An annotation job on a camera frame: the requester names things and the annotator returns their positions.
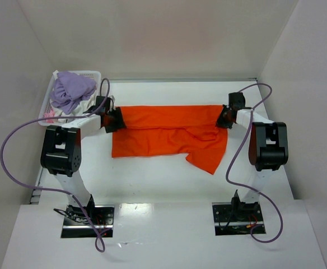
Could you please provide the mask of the orange t shirt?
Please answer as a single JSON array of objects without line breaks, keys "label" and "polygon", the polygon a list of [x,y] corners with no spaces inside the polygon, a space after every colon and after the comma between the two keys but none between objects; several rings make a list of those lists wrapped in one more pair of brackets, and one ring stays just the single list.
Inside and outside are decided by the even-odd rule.
[{"label": "orange t shirt", "polygon": [[123,106],[121,111],[126,127],[113,133],[113,158],[186,154],[193,166],[216,172],[228,143],[228,131],[216,126],[222,106]]}]

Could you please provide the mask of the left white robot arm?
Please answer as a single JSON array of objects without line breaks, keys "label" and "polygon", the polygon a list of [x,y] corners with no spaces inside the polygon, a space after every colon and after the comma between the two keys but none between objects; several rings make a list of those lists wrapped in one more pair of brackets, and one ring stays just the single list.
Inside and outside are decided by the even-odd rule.
[{"label": "left white robot arm", "polygon": [[96,104],[89,108],[84,117],[46,128],[40,162],[66,192],[66,215],[73,220],[85,217],[82,207],[89,217],[95,215],[94,198],[85,187],[79,171],[82,162],[81,141],[102,128],[106,133],[113,133],[126,127],[121,109],[115,107],[114,101],[113,96],[98,96]]}]

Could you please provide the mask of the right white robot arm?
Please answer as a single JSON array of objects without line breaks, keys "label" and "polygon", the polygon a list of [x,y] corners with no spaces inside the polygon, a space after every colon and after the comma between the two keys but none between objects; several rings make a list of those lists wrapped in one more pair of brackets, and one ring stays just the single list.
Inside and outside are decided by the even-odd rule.
[{"label": "right white robot arm", "polygon": [[[226,181],[245,188],[245,194],[235,192],[231,199],[232,214],[242,217],[258,209],[261,192],[273,173],[288,161],[287,126],[283,122],[273,122],[264,118],[254,109],[246,106],[242,92],[228,95],[225,105],[216,121],[219,128],[232,128],[238,124],[246,129],[246,134],[234,154],[226,171]],[[249,141],[248,159],[255,172],[247,183],[238,183],[229,179],[230,171],[246,141]]]}]

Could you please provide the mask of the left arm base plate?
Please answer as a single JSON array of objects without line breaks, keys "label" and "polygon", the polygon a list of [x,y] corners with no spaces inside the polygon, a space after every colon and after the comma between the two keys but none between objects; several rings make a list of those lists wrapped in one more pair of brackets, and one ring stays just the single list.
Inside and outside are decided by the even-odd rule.
[{"label": "left arm base plate", "polygon": [[[67,207],[65,211],[59,209],[55,209],[55,211],[64,216],[61,238],[96,237],[96,233],[81,210],[75,212],[73,208]],[[92,223],[103,238],[113,237],[114,211],[114,205],[98,205],[90,215]]]}]

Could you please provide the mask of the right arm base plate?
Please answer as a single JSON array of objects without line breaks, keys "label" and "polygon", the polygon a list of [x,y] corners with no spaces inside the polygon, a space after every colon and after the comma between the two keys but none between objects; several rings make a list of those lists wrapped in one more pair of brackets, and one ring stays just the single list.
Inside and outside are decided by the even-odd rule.
[{"label": "right arm base plate", "polygon": [[216,236],[249,235],[252,228],[253,234],[266,233],[261,207],[257,202],[239,205],[236,209],[231,203],[213,203],[212,211]]}]

